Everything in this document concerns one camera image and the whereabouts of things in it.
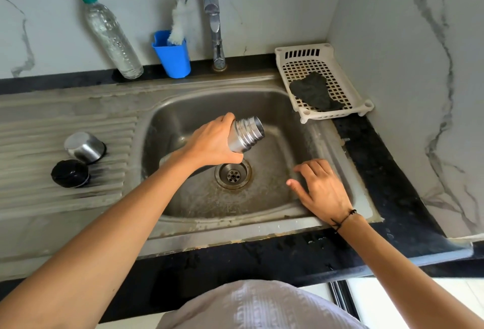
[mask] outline drain strainer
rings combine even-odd
[[[239,189],[247,184],[251,177],[249,162],[224,163],[215,167],[215,179],[226,189]]]

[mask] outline bracelet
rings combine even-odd
[[[341,225],[343,224],[343,222],[345,222],[349,216],[355,213],[356,213],[356,210],[350,210],[348,216],[344,217],[341,222],[336,222],[333,218],[331,218],[331,221],[334,222],[334,224],[332,224],[331,226],[333,227],[336,226],[335,231],[338,231],[341,228]]]

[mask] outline dish rack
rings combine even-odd
[[[341,118],[352,113],[363,116],[375,108],[369,99],[363,100],[337,63],[335,50],[330,44],[286,46],[275,49],[277,68],[292,103],[298,111],[302,124],[309,119],[322,120]],[[341,102],[344,107],[336,111],[321,111],[294,96],[289,84],[303,79],[311,72],[318,72],[326,77],[326,87],[333,100]]]

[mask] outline blue cup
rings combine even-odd
[[[170,30],[157,31],[154,33],[152,47],[160,62],[171,78],[184,78],[190,74],[190,56],[186,47],[186,41],[181,45],[168,46]]]

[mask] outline gray marble vein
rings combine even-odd
[[[30,42],[28,41],[27,28],[26,28],[27,16],[25,15],[25,13],[24,13],[23,10],[21,10],[20,8],[18,8],[10,0],[4,0],[4,1],[6,1],[9,4],[11,4],[16,10],[18,10],[24,16],[24,18],[22,19],[22,31],[23,31],[22,32],[22,41],[24,42],[24,45],[25,45],[25,51],[26,51],[26,56],[27,57],[25,59],[25,62],[22,65],[10,69],[10,71],[12,72],[12,75],[14,76],[14,78],[17,78],[17,77],[20,76],[20,74],[22,72],[24,72],[24,71],[30,71],[35,66],[35,57],[33,55],[33,51],[32,51]]]
[[[479,204],[477,199],[469,192],[467,185],[464,184],[463,188],[468,197],[474,202],[472,206],[473,216],[472,219],[466,213],[463,208],[462,203],[456,196],[454,190],[450,186],[443,166],[450,166],[455,168],[459,173],[465,176],[465,171],[458,166],[449,164],[439,157],[437,153],[437,148],[439,144],[440,137],[445,132],[452,128],[452,111],[454,108],[454,92],[455,92],[455,76],[454,76],[454,61],[447,45],[446,30],[449,27],[446,15],[445,0],[441,1],[440,12],[436,13],[435,9],[432,9],[427,0],[413,0],[415,6],[417,7],[420,15],[430,26],[435,38],[438,40],[439,44],[444,50],[445,56],[448,61],[448,69],[446,74],[445,87],[447,90],[447,100],[443,106],[443,116],[441,118],[438,131],[433,134],[427,143],[425,148],[426,156],[430,162],[430,165],[437,176],[439,181],[439,188],[433,189],[422,199],[424,203],[428,206],[433,206],[442,210],[451,210],[453,212],[459,213],[462,217],[463,222],[466,224],[467,228],[472,234],[477,234],[482,232],[482,223],[479,215]]]

